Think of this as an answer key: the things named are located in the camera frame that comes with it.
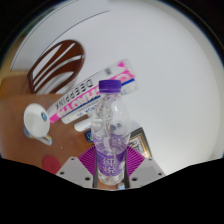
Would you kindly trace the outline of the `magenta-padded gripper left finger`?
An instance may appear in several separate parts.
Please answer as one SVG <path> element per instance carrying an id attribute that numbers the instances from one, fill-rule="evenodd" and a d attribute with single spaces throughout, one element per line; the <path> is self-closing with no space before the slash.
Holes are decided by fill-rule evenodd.
<path id="1" fill-rule="evenodd" d="M 70 157 L 56 175 L 76 185 L 96 185 L 98 180 L 95 147 L 90 147 L 78 157 Z"/>

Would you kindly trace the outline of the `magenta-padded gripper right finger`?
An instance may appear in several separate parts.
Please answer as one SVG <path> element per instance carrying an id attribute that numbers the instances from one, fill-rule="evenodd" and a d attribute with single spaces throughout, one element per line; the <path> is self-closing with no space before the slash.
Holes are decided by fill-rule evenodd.
<path id="1" fill-rule="evenodd" d="M 127 149 L 124 177 L 126 187 L 143 187 L 164 176 L 165 173 L 152 157 L 145 158 L 137 150 Z"/>

